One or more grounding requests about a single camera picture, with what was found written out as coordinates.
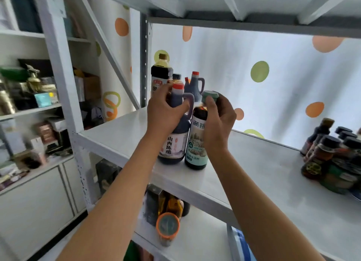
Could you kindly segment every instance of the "orange dot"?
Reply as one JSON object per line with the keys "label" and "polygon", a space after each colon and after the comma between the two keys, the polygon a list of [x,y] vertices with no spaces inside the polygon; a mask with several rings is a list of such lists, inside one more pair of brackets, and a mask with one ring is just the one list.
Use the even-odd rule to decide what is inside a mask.
{"label": "orange dot", "polygon": [[183,26],[183,40],[189,41],[192,36],[193,27],[192,26]]}
{"label": "orange dot", "polygon": [[121,37],[125,37],[126,35],[128,35],[129,34],[128,22],[126,22],[124,19],[120,17],[117,18],[115,20],[115,31]]}
{"label": "orange dot", "polygon": [[242,120],[244,118],[244,111],[241,108],[234,109],[234,112],[237,114],[237,120]]}
{"label": "orange dot", "polygon": [[317,51],[328,53],[339,47],[344,39],[343,37],[313,36],[312,44]]}
{"label": "orange dot", "polygon": [[322,113],[324,108],[325,104],[323,102],[317,101],[311,103],[306,108],[306,115],[308,115],[310,118],[318,117]]}

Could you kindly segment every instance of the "cabinet door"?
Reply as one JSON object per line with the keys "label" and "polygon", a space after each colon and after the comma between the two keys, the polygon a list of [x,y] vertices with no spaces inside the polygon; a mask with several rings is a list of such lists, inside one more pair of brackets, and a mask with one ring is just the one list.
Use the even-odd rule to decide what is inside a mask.
{"label": "cabinet door", "polygon": [[58,167],[1,195],[0,207],[0,260],[29,258],[73,218]]}
{"label": "cabinet door", "polygon": [[63,163],[67,179],[69,181],[71,193],[74,197],[74,202],[78,213],[85,208],[85,201],[83,195],[83,186],[80,181],[80,175],[77,168],[75,158],[72,158]]}

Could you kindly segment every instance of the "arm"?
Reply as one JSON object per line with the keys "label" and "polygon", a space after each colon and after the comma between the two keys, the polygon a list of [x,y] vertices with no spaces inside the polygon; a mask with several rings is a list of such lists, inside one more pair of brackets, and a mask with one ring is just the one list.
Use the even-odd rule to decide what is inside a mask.
{"label": "arm", "polygon": [[159,150],[189,109],[187,101],[176,108],[166,103],[170,88],[163,85],[150,99],[146,134],[58,261],[123,260]]}
{"label": "arm", "polygon": [[204,145],[257,261],[324,261],[297,227],[257,187],[228,151],[236,114],[228,99],[206,101]]}

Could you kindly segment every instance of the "hand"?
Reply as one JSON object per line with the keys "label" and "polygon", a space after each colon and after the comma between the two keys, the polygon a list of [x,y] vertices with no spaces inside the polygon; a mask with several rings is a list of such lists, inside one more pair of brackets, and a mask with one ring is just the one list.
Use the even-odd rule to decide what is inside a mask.
{"label": "hand", "polygon": [[172,89],[172,83],[161,85],[148,103],[147,134],[160,139],[161,144],[178,125],[181,117],[189,110],[189,101],[184,100],[182,105],[172,108],[166,98]]}
{"label": "hand", "polygon": [[236,120],[236,113],[229,100],[219,94],[215,103],[213,98],[206,98],[208,110],[207,121],[204,129],[204,147],[207,154],[214,150],[228,149],[228,136]]}

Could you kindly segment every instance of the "floor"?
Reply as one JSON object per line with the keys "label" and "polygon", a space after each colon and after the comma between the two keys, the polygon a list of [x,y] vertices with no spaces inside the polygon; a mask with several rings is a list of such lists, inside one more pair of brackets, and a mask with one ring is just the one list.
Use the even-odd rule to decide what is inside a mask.
{"label": "floor", "polygon": [[61,251],[64,249],[65,245],[69,242],[70,238],[80,227],[81,222],[70,232],[68,233],[62,240],[59,241],[54,247],[51,248],[39,261],[55,261]]}

